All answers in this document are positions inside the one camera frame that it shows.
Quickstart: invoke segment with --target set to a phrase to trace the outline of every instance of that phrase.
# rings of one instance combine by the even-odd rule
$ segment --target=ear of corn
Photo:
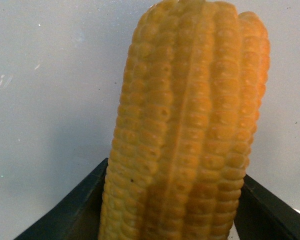
[[[164,0],[132,37],[99,240],[225,240],[269,68],[267,31],[226,2]]]

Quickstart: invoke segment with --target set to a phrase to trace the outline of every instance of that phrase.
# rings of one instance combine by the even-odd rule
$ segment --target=corn cob
[[[99,240],[225,240],[268,78],[267,30],[226,2],[163,0],[128,50]]]

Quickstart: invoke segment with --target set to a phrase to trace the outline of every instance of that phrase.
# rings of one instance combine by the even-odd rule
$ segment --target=black holder
[[[108,159],[15,240],[97,240]],[[300,240],[300,214],[244,178],[234,224],[240,240]]]

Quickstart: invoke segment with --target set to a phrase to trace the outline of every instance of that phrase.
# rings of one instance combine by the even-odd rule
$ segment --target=white wall
[[[0,240],[108,156],[132,32],[155,2],[0,0]],[[248,174],[300,210],[300,0],[229,2],[271,41]]]

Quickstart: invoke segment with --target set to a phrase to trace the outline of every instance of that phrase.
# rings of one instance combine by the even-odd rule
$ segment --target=yellow corn
[[[267,30],[226,2],[164,0],[124,70],[99,240],[225,240],[269,69]]]

